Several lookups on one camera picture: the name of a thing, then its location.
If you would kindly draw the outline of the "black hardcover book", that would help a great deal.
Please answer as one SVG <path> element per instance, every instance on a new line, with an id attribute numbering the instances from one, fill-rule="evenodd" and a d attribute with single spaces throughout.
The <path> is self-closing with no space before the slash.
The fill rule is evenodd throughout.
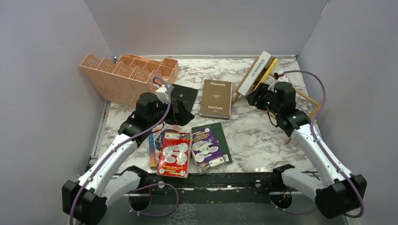
<path id="1" fill-rule="evenodd" d="M 172 112 L 181 115 L 187 111 L 189 115 L 193 116 L 191 110 L 196 100 L 198 90 L 187 86 L 173 84 L 174 89 L 171 92 Z M 179 112 L 178 105 L 182 105 L 184 112 Z"/>

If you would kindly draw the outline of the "Little Women book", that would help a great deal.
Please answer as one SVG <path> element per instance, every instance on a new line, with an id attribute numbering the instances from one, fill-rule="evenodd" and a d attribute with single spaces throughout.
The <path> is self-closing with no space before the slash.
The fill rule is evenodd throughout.
<path id="1" fill-rule="evenodd" d="M 178 132 L 179 130 L 180 127 L 178 125 L 170 125 L 165 123 L 159 125 L 154 129 L 154 132 L 150 135 L 151 142 L 152 144 L 154 144 L 154 147 L 159 150 L 162 147 L 165 133 L 168 131 Z"/>

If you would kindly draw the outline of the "blue Jane Eyre book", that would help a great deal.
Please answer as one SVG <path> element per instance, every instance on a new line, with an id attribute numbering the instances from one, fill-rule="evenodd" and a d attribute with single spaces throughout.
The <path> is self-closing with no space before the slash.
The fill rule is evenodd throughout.
<path id="1" fill-rule="evenodd" d="M 154 144 L 152 144 L 151 142 L 151 138 L 150 135 L 148 137 L 149 140 L 149 155 L 150 155 L 150 168 L 151 170 L 157 170 L 158 168 L 158 164 L 159 164 L 159 160 L 160 160 L 160 153 L 161 153 L 161 149 L 156 149 L 154 147 Z"/>

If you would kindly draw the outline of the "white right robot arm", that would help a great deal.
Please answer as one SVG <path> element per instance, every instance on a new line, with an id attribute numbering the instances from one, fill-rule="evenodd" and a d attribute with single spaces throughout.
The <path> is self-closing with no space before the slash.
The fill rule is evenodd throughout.
<path id="1" fill-rule="evenodd" d="M 296 91 L 289 82 L 278 82 L 274 87 L 260 84 L 245 97 L 250 106 L 272 113 L 276 126 L 295 141 L 318 172 L 311 177 L 288 164 L 273 170 L 271 186 L 278 191 L 293 188 L 315 202 L 319 212 L 332 219 L 359 209 L 364 213 L 363 197 L 366 179 L 354 175 L 331 152 L 314 128 L 308 115 L 296 108 Z"/>

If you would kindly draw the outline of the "wooden book rack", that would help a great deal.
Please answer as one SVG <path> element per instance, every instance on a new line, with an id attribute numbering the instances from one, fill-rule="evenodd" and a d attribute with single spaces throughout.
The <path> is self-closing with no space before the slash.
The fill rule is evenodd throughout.
<path id="1" fill-rule="evenodd" d="M 273 74 L 270 74 L 270 75 L 268 75 L 267 76 L 267 78 L 266 78 L 266 80 L 265 80 L 265 82 L 263 82 L 263 83 L 266 83 L 266 81 L 268 81 L 268 80 L 270 80 L 270 78 L 273 78 Z M 231 103 L 232 104 L 234 104 L 236 101 L 237 101 L 237 99 L 240 97 L 240 96 L 242 96 L 241 94 L 239 94 L 239 93 L 236 93 L 236 90 L 237 90 L 237 87 L 236 87 L 236 89 L 235 89 L 235 96 L 232 98 L 232 100 L 231 100 Z M 311 97 L 309 97 L 306 93 L 304 93 L 303 91 L 301 91 L 301 90 L 299 90 L 298 88 L 296 88 L 296 93 L 298 94 L 298 95 L 300 95 L 301 97 L 303 97 L 306 101 L 308 101 L 308 102 L 310 102 L 310 103 L 312 103 L 313 105 L 315 105 L 315 108 L 313 108 L 313 110 L 311 111 L 311 113 L 309 114 L 309 117 L 310 118 L 312 118 L 312 117 L 314 117 L 315 116 L 315 114 L 320 110 L 320 104 L 321 104 L 321 102 L 317 102 L 317 101 L 315 101 L 314 99 L 312 99 Z"/>

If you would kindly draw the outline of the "dark green thin book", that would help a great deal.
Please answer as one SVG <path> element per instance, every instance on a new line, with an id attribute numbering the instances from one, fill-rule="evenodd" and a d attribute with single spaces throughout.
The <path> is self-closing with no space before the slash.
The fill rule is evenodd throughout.
<path id="1" fill-rule="evenodd" d="M 232 164 L 230 149 L 228 147 L 221 123 L 218 122 L 218 123 L 212 123 L 212 124 L 207 124 L 207 125 L 203 125 L 203 126 L 192 127 L 191 131 L 194 132 L 199 129 L 205 128 L 205 127 L 211 128 L 211 130 L 215 136 L 215 139 L 217 140 L 217 143 L 221 149 L 221 152 L 224 156 L 224 160 L 226 161 L 226 164 L 227 165 Z"/>

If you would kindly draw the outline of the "yellow Little Prince book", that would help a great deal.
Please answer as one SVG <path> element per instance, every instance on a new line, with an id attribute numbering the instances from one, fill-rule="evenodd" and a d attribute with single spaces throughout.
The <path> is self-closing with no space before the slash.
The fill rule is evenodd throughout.
<path id="1" fill-rule="evenodd" d="M 272 57 L 271 59 L 269 59 L 269 61 L 265 64 L 265 67 L 261 70 L 259 75 L 257 75 L 256 80 L 252 84 L 253 90 L 256 90 L 261 83 L 265 82 L 268 75 L 274 73 L 277 64 L 277 58 Z"/>

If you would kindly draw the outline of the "purple comic paperback book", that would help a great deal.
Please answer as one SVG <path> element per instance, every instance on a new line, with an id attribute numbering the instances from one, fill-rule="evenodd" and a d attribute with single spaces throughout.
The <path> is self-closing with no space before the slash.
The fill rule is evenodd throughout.
<path id="1" fill-rule="evenodd" d="M 199 173 L 226 164 L 222 150 L 210 127 L 192 131 L 191 150 Z"/>

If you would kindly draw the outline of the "brown Decorate Furniture book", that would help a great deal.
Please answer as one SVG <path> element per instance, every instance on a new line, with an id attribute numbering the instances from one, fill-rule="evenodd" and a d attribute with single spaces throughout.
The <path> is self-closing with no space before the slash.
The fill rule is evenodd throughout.
<path id="1" fill-rule="evenodd" d="M 233 83 L 217 80 L 204 80 L 199 115 L 219 119 L 229 119 L 231 115 Z"/>

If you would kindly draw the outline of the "white Afternoon Tea book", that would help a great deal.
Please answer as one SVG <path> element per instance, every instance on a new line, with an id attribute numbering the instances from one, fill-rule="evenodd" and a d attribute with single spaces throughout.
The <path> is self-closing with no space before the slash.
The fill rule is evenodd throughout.
<path id="1" fill-rule="evenodd" d="M 251 66 L 251 69 L 248 70 L 244 78 L 239 83 L 236 93 L 239 93 L 245 96 L 248 91 L 251 89 L 251 86 L 260 75 L 262 70 L 267 66 L 267 63 L 272 60 L 274 57 L 266 51 L 263 51 L 258 59 Z"/>

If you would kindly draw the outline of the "red comic paperback book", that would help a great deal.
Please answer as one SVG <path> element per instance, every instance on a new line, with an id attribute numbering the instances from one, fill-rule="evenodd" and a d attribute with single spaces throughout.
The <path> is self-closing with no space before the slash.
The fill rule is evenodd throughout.
<path id="1" fill-rule="evenodd" d="M 157 175 L 187 178 L 190 154 L 190 133 L 166 131 L 161 146 Z"/>

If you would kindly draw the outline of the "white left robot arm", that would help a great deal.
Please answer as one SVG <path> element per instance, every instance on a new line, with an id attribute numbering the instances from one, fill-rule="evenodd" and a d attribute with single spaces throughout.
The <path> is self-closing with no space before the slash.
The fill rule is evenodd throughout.
<path id="1" fill-rule="evenodd" d="M 169 91 L 142 93 L 135 111 L 120 125 L 117 135 L 98 161 L 76 181 L 68 180 L 61 189 L 62 209 L 69 216 L 69 224 L 81 222 L 97 225 L 108 207 L 128 192 L 148 192 L 158 183 L 149 183 L 150 174 L 137 166 L 125 169 L 113 178 L 121 164 L 135 152 L 152 130 L 161 123 L 177 124 L 182 116 L 187 124 L 194 116 L 183 103 L 173 100 Z"/>

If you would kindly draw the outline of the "peach plastic file organizer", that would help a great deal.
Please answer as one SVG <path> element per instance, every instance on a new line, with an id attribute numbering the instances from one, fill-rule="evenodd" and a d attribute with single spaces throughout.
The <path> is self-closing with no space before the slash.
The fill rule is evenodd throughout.
<path id="1" fill-rule="evenodd" d="M 104 100 L 129 107 L 135 107 L 140 94 L 156 92 L 154 77 L 173 84 L 180 72 L 178 60 L 158 61 L 131 54 L 123 54 L 116 63 L 88 54 L 80 68 Z"/>

